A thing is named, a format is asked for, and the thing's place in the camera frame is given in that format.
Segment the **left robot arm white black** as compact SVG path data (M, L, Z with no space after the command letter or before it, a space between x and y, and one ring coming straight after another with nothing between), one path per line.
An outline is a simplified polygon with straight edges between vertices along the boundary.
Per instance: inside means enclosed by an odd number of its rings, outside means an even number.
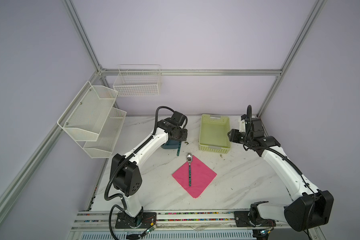
M187 124L187 116L169 107L160 106L156 110L151 133L132 150L123 155L116 154L112 158L104 199L110 201L120 198L123 204L121 210L137 225L140 224L143 214L140 200L135 196L143 182L140 167L167 141L186 141Z

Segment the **spoon with teal handle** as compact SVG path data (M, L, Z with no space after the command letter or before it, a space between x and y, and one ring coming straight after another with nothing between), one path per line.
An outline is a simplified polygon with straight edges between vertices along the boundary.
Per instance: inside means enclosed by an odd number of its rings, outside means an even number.
M192 186L192 161L193 161L193 155L191 153L187 154L187 163L188 163L188 169L189 169L189 187Z

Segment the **fork with teal handle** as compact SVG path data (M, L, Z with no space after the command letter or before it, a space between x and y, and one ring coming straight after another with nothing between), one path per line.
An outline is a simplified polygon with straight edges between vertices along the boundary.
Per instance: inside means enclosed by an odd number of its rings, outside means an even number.
M177 150L177 157L179 157L179 155L180 155L181 146L182 146L182 142L179 142L178 150Z

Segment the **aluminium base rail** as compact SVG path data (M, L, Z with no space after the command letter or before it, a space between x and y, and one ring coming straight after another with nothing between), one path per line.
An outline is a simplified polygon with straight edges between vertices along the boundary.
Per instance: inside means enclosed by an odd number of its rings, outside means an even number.
M176 210L159 211L144 210L142 223L133 227L119 209L110 215L109 211L79 212L69 231L71 232L105 232L109 225L115 231L143 231L152 224L157 226L157 231L165 230L228 230L248 229L262 230L274 228L274 230L287 229L291 227L286 222L265 220L263 224L253 226L249 220L248 209L234 210Z

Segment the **pink paper napkin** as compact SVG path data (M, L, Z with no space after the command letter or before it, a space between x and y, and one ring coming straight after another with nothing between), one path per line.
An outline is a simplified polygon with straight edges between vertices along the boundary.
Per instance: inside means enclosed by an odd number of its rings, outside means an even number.
M186 162L173 174L173 178L194 199L198 198L210 183L215 179L217 173L206 164L193 156L191 162L191 183L189 184L189 164Z

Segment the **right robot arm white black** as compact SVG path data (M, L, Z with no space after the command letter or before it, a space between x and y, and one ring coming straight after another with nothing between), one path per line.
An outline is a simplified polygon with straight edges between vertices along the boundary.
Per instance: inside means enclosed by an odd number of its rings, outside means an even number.
M268 201L251 204L248 218L253 227L266 221L278 221L302 232L329 222L333 195L308 180L287 156L279 141L273 136L266 136L260 118L253 118L249 113L242 115L239 129L228 132L228 138L264 159L282 180L292 200L288 205L275 205Z

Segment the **light green perforated basket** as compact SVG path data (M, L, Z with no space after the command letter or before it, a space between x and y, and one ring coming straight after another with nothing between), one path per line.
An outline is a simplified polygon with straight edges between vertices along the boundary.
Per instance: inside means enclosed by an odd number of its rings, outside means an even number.
M199 150L227 154L231 149L231 142L228 138L230 130L229 117L203 114L199 136Z

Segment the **white mesh two-tier shelf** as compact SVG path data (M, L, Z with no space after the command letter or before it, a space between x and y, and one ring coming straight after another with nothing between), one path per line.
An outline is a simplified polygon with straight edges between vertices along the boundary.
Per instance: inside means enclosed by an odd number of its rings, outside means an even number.
M127 112L116 108L118 92L86 82L57 125L92 159L113 154Z

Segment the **dark teal plastic tub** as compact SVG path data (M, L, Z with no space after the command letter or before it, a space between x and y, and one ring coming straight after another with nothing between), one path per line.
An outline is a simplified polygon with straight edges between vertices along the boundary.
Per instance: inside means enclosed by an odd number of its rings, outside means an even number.
M181 145L180 141L176 141L176 140L168 140L165 144L163 144L161 147L163 149L166 150L173 150L173 149L178 149L179 146Z

